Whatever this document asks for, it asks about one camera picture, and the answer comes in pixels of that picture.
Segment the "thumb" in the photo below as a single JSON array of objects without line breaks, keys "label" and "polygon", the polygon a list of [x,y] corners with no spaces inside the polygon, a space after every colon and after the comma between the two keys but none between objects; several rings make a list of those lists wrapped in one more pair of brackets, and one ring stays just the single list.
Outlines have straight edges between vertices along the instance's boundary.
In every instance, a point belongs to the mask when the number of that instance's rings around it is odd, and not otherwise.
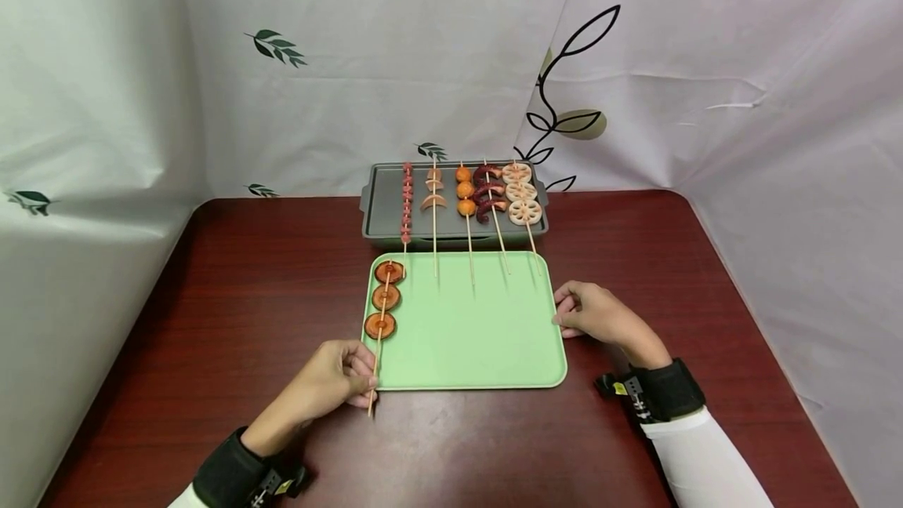
[{"label": "thumb", "polygon": [[370,389],[376,388],[376,377],[350,376],[348,377],[350,388],[348,395],[363,394]]},{"label": "thumb", "polygon": [[552,318],[552,323],[563,325],[565,328],[583,329],[583,312],[572,310],[570,312],[560,312]]}]

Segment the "dark red table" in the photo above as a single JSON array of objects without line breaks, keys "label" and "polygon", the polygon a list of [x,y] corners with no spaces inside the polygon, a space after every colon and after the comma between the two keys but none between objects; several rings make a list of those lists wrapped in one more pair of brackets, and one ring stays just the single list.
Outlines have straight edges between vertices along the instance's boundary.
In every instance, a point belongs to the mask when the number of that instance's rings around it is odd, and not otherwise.
[{"label": "dark red table", "polygon": [[[552,194],[553,284],[595,281],[690,365],[774,505],[855,506],[694,213],[666,192]],[[44,506],[165,506],[321,341],[361,330],[368,266],[356,198],[199,209]],[[384,394],[311,427],[304,506],[670,506],[654,456],[592,341],[565,343],[552,390]]]}]

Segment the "green tray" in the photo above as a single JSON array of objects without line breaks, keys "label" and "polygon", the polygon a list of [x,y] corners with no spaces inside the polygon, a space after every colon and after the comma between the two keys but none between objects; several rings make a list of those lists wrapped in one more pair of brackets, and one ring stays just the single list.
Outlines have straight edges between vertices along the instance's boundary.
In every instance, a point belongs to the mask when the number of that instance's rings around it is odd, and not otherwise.
[{"label": "green tray", "polygon": [[[548,388],[564,381],[567,360],[546,261],[532,252],[474,252],[476,287],[468,252],[440,252],[439,278],[433,253],[409,253],[408,277],[397,283],[401,301],[392,309],[397,330],[383,340],[380,390]],[[379,282],[373,270],[402,253],[382,254],[370,266],[364,318]],[[376,341],[361,325],[361,341]]]}]

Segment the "black wrist brace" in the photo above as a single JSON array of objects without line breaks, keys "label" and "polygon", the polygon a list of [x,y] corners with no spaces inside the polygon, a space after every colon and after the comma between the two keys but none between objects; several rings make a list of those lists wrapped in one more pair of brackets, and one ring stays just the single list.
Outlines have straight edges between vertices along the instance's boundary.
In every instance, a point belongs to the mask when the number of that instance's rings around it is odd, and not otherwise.
[{"label": "black wrist brace", "polygon": [[666,423],[705,406],[705,395],[681,359],[661,369],[634,369],[618,378],[596,379],[602,396],[630,396],[641,424]]},{"label": "black wrist brace", "polygon": [[251,453],[241,443],[246,427],[239,427],[219,444],[198,469],[191,484],[210,508],[243,508],[270,468],[266,459]]}]

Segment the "finger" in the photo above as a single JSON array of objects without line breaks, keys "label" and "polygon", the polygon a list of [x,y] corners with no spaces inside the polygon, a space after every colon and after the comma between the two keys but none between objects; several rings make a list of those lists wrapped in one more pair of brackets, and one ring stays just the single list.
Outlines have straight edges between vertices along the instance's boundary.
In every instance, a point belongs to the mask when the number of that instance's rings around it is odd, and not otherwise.
[{"label": "finger", "polygon": [[586,336],[585,332],[582,332],[581,330],[578,330],[577,328],[565,328],[564,326],[561,326],[560,328],[562,328],[562,337],[564,339],[570,339],[571,337]]},{"label": "finger", "polygon": [[354,371],[354,375],[362,377],[373,376],[373,369],[364,363],[360,357],[357,357],[357,355],[351,355],[349,357],[348,365],[351,367],[351,370]]},{"label": "finger", "polygon": [[341,350],[343,350],[343,361],[348,361],[351,357],[361,359],[370,369],[376,363],[376,356],[370,351],[363,342],[356,339],[344,339],[339,341]]},{"label": "finger", "polygon": [[[379,400],[379,393],[373,391],[373,401],[376,402]],[[345,401],[349,403],[349,405],[354,406],[355,408],[369,408],[370,406],[370,393],[366,394],[355,394],[350,397],[350,399]]]},{"label": "finger", "polygon": [[355,394],[363,394],[376,386],[376,377],[374,376],[350,376],[348,377],[349,390],[347,396]]},{"label": "finger", "polygon": [[585,282],[567,281],[562,286],[560,286],[558,290],[555,290],[555,303],[564,300],[565,296],[568,295],[575,295],[577,296],[577,299],[580,299],[583,287],[585,286]]},{"label": "finger", "polygon": [[564,312],[570,312],[577,307],[577,300],[574,298],[574,295],[568,295],[564,297],[564,300],[560,301],[558,304],[557,310],[555,313],[563,314]]},{"label": "finger", "polygon": [[563,325],[565,328],[582,328],[582,312],[563,312],[555,314],[552,318],[553,324]]}]

